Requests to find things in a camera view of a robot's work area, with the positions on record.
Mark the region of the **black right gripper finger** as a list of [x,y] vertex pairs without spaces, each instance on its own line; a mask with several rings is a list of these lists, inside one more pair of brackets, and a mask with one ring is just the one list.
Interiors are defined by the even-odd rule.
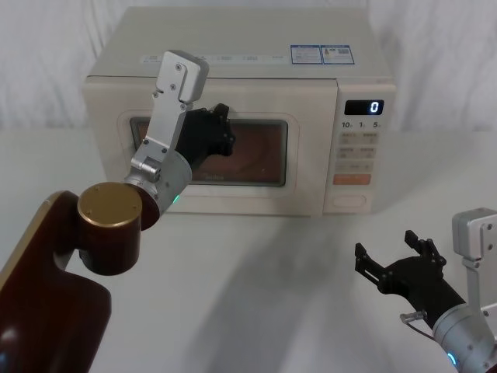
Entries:
[[385,267],[371,259],[365,247],[357,243],[354,249],[355,271],[372,282],[378,290],[388,289],[388,272]]
[[439,253],[432,239],[420,239],[412,230],[407,230],[405,243],[419,254],[424,263],[435,271],[437,277],[443,277],[446,258]]

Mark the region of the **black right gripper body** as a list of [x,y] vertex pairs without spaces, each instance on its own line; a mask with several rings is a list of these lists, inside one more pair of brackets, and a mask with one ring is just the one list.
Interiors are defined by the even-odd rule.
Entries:
[[399,295],[417,311],[424,312],[428,326],[465,300],[443,279],[447,261],[411,256],[397,260],[383,269],[378,290],[385,295]]

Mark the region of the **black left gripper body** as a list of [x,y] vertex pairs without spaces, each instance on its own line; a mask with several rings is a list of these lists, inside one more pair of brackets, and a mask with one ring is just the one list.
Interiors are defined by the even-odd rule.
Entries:
[[211,155],[222,155],[224,126],[212,110],[191,110],[186,114],[176,151],[195,171]]

